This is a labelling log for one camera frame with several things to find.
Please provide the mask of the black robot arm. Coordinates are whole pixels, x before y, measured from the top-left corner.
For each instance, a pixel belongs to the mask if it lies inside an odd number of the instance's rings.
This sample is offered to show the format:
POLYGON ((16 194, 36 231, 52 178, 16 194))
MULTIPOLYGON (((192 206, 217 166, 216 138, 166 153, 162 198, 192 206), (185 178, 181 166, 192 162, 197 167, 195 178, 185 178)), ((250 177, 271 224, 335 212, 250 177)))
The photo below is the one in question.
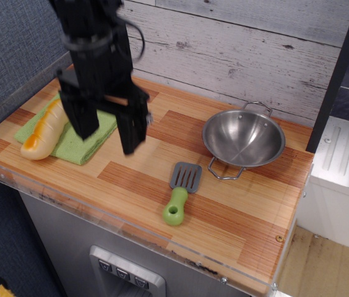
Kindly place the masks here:
POLYGON ((126 155, 145 141, 151 114, 149 94, 132 81, 133 58, 127 33, 138 26, 120 18, 122 1, 51 1, 62 43, 74 68, 58 71, 60 97, 76 134, 88 139, 99 127, 97 112, 115 115, 126 155))

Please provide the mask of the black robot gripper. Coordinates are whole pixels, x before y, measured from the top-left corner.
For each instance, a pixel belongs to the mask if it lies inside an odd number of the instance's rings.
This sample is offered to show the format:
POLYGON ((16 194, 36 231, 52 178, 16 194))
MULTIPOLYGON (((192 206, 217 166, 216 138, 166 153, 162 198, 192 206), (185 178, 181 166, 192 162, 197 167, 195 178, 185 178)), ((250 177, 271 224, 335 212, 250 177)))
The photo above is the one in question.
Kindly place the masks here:
POLYGON ((127 34, 70 38, 62 41, 74 65, 58 72, 66 115, 82 139, 98 128, 97 110, 116 114, 123 153, 131 155, 145 141, 153 123, 149 95, 133 83, 133 63, 127 34))

